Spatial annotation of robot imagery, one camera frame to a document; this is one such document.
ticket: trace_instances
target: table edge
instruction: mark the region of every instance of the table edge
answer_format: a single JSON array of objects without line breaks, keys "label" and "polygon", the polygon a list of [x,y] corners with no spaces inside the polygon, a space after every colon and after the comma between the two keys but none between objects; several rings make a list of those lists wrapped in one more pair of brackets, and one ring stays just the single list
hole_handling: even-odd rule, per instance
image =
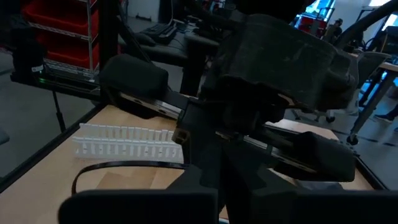
[{"label": "table edge", "polygon": [[87,123],[91,118],[97,115],[103,108],[105,103],[96,105],[93,109],[83,115],[79,120],[73,123],[64,132],[59,134],[57,137],[52,139],[44,147],[39,149],[35,154],[31,155],[26,161],[17,166],[13,171],[6,175],[2,181],[0,181],[0,194],[10,187],[15,181],[21,178],[25,173],[30,171],[31,168],[36,166],[42,159],[47,157],[53,150],[55,150],[61,143],[68,139],[73,133],[80,128],[80,123]]}]

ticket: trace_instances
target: white plastic part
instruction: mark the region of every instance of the white plastic part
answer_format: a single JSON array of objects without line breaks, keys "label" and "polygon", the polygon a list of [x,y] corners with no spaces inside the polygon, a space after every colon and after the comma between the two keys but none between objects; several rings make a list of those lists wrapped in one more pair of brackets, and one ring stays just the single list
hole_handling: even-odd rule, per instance
[{"label": "white plastic part", "polygon": [[183,162],[173,131],[80,124],[83,137],[73,137],[75,154],[86,159]]}]

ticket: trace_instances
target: red storage bin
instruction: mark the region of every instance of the red storage bin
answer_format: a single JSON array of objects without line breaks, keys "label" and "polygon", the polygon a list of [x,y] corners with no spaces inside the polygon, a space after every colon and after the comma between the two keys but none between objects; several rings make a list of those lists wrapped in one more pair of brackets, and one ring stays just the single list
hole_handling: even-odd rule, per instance
[{"label": "red storage bin", "polygon": [[[46,31],[38,33],[37,41],[46,47],[48,59],[69,65],[90,68],[87,41]],[[93,69],[97,66],[99,57],[100,48],[96,44],[93,46]]]},{"label": "red storage bin", "polygon": [[[24,14],[31,22],[65,30],[81,35],[88,35],[86,4],[71,0],[35,0],[24,8]],[[98,10],[91,16],[91,34],[98,34]]]}]

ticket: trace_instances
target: gray floor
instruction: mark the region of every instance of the gray floor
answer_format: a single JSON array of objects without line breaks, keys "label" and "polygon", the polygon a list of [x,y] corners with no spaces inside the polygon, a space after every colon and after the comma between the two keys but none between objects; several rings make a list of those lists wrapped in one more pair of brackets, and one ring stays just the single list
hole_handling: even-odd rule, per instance
[{"label": "gray floor", "polygon": [[[165,64],[158,64],[158,66],[169,71],[169,85],[173,90],[179,91],[182,68]],[[0,54],[0,72],[11,67],[10,56]],[[88,100],[73,96],[58,94],[58,98],[67,125],[74,123],[93,107]],[[396,103],[385,97],[375,113],[386,113]],[[294,119],[289,111],[286,112],[285,118]],[[336,121],[333,124],[328,124],[324,118],[319,123],[303,122],[333,129],[336,135],[345,141],[354,120],[355,117],[336,115]],[[393,133],[396,126],[398,126],[397,122],[387,125],[369,119],[359,133],[361,138],[355,149],[378,175],[384,177],[383,181],[386,184],[398,190],[398,176],[392,173],[398,170],[398,148],[396,147],[398,134]],[[13,83],[9,75],[1,75],[0,127],[11,137],[8,143],[0,146],[0,177],[2,177],[60,133],[51,92]]]}]

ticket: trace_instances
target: wooden table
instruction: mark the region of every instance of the wooden table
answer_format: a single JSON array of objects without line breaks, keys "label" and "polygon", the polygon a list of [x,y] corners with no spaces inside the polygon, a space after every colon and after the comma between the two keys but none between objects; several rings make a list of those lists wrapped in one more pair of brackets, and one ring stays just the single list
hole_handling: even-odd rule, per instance
[{"label": "wooden table", "polygon": [[[107,106],[89,123],[116,126],[135,126],[151,129],[174,129],[175,121],[160,117],[143,120],[113,106]],[[298,132],[313,131],[326,138],[336,139],[327,129],[294,121],[282,120],[274,126]],[[72,181],[84,167],[99,161],[77,159],[75,148],[68,138],[47,157],[0,194],[0,223],[57,223],[60,204],[71,195]],[[183,171],[160,168],[120,167],[102,169],[83,174],[78,191],[88,189],[164,189]],[[342,183],[345,189],[372,190],[364,177],[356,171],[355,181]]]}]

